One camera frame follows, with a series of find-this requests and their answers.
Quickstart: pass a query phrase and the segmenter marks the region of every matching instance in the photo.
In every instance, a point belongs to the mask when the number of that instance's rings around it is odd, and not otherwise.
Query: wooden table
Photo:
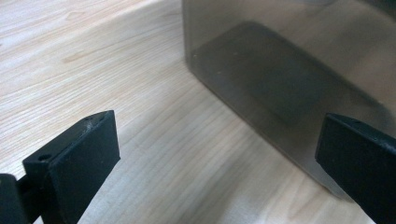
[[[121,161],[80,223],[372,223],[189,72],[177,0],[3,1],[0,59],[1,173],[116,112]]]

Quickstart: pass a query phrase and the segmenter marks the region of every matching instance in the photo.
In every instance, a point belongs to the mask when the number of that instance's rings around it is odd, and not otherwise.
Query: wood grain
[[[74,122],[116,112],[121,161],[80,223],[372,223],[188,71],[179,1],[0,10],[0,172],[21,177]]]

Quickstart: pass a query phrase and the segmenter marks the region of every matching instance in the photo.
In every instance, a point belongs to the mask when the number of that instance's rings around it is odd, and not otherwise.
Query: transparent plastic container
[[[315,161],[326,113],[396,136],[394,1],[183,0],[190,70],[336,196]]]

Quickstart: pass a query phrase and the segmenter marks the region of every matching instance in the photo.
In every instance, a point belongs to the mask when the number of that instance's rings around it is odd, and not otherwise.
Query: light wood surface
[[[372,223],[188,71],[179,1],[29,5],[0,3],[1,173],[114,109],[121,161],[80,223]]]

